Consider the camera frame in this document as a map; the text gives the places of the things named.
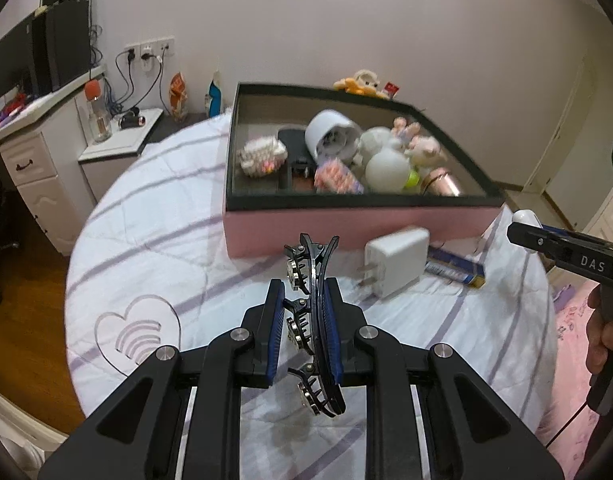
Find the wooden floor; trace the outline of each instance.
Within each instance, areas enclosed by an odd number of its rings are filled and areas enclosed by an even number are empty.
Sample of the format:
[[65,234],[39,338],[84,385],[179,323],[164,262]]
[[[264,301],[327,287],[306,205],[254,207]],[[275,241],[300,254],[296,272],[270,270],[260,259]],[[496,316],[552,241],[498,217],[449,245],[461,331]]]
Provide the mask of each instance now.
[[22,246],[0,258],[0,393],[56,430],[84,420],[66,366],[64,283],[59,254],[16,192],[13,232]]

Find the bed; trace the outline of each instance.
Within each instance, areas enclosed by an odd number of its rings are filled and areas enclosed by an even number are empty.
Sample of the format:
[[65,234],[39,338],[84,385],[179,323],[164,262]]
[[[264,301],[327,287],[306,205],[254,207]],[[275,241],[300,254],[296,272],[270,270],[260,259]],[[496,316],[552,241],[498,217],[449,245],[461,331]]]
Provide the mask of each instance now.
[[[229,123],[227,113],[150,145],[109,189],[77,241],[64,322],[85,415],[155,348],[208,344],[264,301],[270,279],[285,278],[280,254],[247,260],[226,254],[221,215]],[[484,263],[487,283],[480,289],[424,274],[381,301],[357,287],[360,251],[337,251],[328,275],[338,278],[345,301],[401,342],[452,345],[536,431],[551,402],[555,314],[538,256],[506,239],[510,222],[504,207],[481,238],[445,245]],[[287,297],[298,295],[287,287]],[[282,338],[274,386],[242,392],[241,478],[363,478],[364,389],[344,391],[344,415],[314,417],[286,373],[304,362]]]

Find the pink box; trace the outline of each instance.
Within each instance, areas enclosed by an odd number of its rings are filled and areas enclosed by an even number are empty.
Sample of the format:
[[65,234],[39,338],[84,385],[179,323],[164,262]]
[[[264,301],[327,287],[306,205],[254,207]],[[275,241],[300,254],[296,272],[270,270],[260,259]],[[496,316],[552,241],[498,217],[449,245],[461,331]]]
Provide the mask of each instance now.
[[498,216],[499,207],[409,207],[354,209],[293,209],[224,212],[226,248],[231,258],[280,254],[298,243],[301,233],[327,242],[340,237],[343,250],[363,249],[373,238],[417,225],[431,240],[481,235]]
[[[242,173],[236,153],[248,140],[277,135],[279,130],[300,132],[327,108],[344,114],[363,130],[389,126],[399,116],[419,122],[423,134],[440,141],[448,158],[443,165],[457,178],[465,194],[304,192],[285,189],[282,183],[286,179],[275,174],[255,179]],[[281,254],[284,245],[295,244],[301,233],[323,242],[338,235],[340,247],[345,250],[362,249],[373,238],[409,225],[427,228],[432,240],[475,237],[488,228],[503,203],[501,190],[477,164],[410,105],[323,88],[247,83],[238,86],[223,208],[226,246],[232,258]]]

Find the glass bottle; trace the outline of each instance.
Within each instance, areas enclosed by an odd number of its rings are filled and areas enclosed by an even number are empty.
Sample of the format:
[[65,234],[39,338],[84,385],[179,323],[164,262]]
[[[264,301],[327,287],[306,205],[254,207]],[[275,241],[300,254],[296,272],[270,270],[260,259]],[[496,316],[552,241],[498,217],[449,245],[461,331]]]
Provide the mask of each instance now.
[[89,125],[93,134],[93,142],[100,143],[107,140],[111,135],[110,114],[104,106],[100,82],[97,79],[90,80],[84,85],[84,95],[89,102]]

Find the heart pattern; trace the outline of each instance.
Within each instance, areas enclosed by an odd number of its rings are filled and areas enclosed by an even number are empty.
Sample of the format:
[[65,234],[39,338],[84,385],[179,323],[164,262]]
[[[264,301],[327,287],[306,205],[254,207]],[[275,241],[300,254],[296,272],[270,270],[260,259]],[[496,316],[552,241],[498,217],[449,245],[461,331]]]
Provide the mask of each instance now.
[[147,294],[124,315],[105,312],[95,322],[95,342],[106,361],[124,376],[162,345],[180,348],[180,319],[167,300]]

